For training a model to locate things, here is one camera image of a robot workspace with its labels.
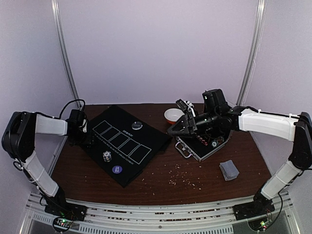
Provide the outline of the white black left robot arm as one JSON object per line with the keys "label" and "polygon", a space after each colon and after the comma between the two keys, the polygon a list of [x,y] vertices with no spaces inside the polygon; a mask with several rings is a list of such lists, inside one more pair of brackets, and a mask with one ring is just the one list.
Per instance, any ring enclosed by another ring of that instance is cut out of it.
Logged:
{"label": "white black left robot arm", "polygon": [[39,112],[14,112],[2,136],[3,149],[18,164],[31,183],[46,197],[59,216],[70,212],[64,190],[48,175],[35,151],[37,134],[66,136],[73,144],[90,142],[88,119],[82,110],[73,109],[66,120]]}

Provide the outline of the grey playing card deck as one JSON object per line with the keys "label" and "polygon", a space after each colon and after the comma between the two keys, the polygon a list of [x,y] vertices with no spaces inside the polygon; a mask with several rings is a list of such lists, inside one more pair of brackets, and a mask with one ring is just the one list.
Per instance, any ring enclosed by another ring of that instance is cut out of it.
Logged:
{"label": "grey playing card deck", "polygon": [[223,174],[225,181],[230,181],[238,177],[239,171],[234,165],[232,160],[221,162],[219,164],[220,170]]}

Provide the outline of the poker chip row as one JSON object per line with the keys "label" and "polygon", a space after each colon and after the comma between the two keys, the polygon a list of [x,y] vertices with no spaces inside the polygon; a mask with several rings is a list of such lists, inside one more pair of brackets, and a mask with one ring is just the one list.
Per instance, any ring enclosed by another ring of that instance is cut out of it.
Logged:
{"label": "poker chip row", "polygon": [[222,145],[224,143],[224,138],[222,136],[219,136],[218,138],[215,138],[211,141],[211,146],[213,148],[217,148],[218,146]]}

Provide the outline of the purple small blind button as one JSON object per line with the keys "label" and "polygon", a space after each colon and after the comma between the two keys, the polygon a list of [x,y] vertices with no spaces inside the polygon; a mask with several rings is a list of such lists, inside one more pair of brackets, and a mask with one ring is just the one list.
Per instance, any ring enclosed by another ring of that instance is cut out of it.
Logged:
{"label": "purple small blind button", "polygon": [[116,175],[121,174],[123,172],[123,167],[120,165],[116,165],[112,168],[112,172]]}

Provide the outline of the clear grey dealer button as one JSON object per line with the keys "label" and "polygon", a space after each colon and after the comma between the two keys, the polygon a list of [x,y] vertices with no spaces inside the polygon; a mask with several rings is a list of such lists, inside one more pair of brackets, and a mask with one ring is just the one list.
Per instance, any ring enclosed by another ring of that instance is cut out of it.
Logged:
{"label": "clear grey dealer button", "polygon": [[133,130],[140,130],[143,124],[140,121],[135,121],[132,123],[131,127]]}

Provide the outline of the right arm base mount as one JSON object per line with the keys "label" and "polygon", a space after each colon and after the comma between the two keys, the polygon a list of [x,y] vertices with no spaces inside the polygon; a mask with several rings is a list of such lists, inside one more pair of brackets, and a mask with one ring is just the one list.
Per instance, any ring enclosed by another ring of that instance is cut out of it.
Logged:
{"label": "right arm base mount", "polygon": [[244,220],[259,215],[265,215],[267,212],[275,211],[275,206],[272,203],[263,205],[261,202],[253,201],[233,206],[233,212],[236,220]]}

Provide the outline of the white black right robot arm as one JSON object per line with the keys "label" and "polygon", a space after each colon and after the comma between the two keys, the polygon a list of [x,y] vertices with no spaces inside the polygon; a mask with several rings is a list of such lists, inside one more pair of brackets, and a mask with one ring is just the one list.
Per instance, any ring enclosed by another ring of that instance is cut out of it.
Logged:
{"label": "white black right robot arm", "polygon": [[262,214],[279,192],[312,165],[310,115],[306,112],[299,115],[276,114],[251,106],[231,107],[221,89],[205,91],[202,97],[202,113],[186,101],[176,101],[183,115],[167,130],[168,134],[196,139],[210,148],[210,154],[224,145],[233,131],[259,133],[292,143],[286,162],[261,186],[250,204],[252,214]]}

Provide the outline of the poker chip stack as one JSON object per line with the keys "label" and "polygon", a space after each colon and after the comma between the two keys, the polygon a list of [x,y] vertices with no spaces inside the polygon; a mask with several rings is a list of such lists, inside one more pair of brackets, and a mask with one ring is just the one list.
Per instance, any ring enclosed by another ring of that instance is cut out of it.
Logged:
{"label": "poker chip stack", "polygon": [[110,162],[112,160],[112,154],[110,151],[105,151],[102,154],[102,157],[103,157],[104,162]]}

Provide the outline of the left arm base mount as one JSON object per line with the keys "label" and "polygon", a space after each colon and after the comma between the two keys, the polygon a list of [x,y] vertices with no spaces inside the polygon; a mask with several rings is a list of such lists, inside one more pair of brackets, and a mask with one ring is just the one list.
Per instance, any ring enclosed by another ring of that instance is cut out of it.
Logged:
{"label": "left arm base mount", "polygon": [[46,213],[60,216],[68,220],[84,221],[87,207],[83,205],[68,203],[65,209],[61,209],[56,205],[47,205],[45,206],[44,211]]}

